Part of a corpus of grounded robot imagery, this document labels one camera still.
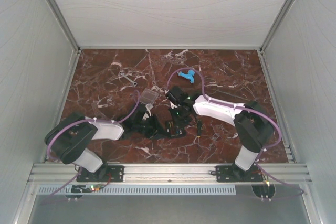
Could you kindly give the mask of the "clear plastic fuse box lid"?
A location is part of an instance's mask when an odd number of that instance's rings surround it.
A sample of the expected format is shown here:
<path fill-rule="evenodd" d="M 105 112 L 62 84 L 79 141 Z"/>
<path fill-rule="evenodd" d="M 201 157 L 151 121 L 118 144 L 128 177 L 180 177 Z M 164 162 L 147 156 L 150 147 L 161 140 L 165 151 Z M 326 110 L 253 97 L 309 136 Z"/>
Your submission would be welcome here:
<path fill-rule="evenodd" d="M 140 95 L 140 103 L 147 105 L 153 105 L 158 98 L 159 94 L 153 90 L 148 88 L 144 89 L 144 91 Z"/>

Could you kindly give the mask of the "black fuse box base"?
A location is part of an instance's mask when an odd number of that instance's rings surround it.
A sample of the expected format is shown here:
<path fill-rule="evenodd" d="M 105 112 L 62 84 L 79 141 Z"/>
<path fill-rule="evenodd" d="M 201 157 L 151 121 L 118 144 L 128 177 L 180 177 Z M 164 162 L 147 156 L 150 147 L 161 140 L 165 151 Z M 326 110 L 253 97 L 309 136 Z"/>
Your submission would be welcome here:
<path fill-rule="evenodd" d="M 173 120 L 165 122 L 165 129 L 166 129 L 167 137 L 170 139 L 180 138 L 186 135 L 185 129 L 175 124 Z"/>

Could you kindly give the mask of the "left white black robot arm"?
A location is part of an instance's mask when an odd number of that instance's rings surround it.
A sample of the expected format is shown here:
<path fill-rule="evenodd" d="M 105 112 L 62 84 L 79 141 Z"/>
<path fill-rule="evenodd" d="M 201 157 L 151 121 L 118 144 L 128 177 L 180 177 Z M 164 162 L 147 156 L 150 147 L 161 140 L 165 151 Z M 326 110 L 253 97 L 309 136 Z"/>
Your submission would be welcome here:
<path fill-rule="evenodd" d="M 103 159 L 88 149 L 92 140 L 123 140 L 139 133 L 150 140 L 167 138 L 168 131 L 158 117 L 151 113 L 150 105 L 138 104 L 130 113 L 116 121 L 89 118 L 80 112 L 70 114 L 45 137 L 47 155 L 64 164 L 86 169 L 96 181 L 107 177 L 108 168 Z"/>

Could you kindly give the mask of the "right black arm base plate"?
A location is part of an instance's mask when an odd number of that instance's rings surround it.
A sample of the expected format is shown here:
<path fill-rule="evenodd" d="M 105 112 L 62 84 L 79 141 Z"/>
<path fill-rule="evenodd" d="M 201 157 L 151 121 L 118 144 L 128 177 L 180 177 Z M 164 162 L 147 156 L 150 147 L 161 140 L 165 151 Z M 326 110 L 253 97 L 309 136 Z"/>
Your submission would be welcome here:
<path fill-rule="evenodd" d="M 262 172 L 256 165 L 252 165 L 247 171 L 242 170 L 235 164 L 218 165 L 215 170 L 210 171 L 212 176 L 216 177 L 219 183 L 260 183 L 264 181 Z"/>

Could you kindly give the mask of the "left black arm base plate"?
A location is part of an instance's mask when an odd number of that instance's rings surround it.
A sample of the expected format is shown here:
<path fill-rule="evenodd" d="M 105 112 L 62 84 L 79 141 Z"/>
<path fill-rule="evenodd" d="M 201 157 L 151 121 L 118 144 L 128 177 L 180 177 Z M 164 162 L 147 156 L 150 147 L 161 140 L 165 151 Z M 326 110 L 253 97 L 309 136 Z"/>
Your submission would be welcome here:
<path fill-rule="evenodd" d="M 124 166 L 122 165 L 103 165 L 95 173 L 83 169 L 81 174 L 76 178 L 77 182 L 93 183 L 113 183 L 123 182 Z"/>

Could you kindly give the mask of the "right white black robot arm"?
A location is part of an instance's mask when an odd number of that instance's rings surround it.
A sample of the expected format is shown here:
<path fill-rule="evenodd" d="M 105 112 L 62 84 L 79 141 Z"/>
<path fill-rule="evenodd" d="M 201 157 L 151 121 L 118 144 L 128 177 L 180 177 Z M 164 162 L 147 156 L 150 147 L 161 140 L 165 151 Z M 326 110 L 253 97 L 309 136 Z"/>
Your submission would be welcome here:
<path fill-rule="evenodd" d="M 232 174 L 240 181 L 249 177 L 252 165 L 277 126 L 257 102 L 231 103 L 200 93 L 189 95 L 178 86 L 167 91 L 166 97 L 173 106 L 173 115 L 180 120 L 193 113 L 234 126 L 242 146 Z"/>

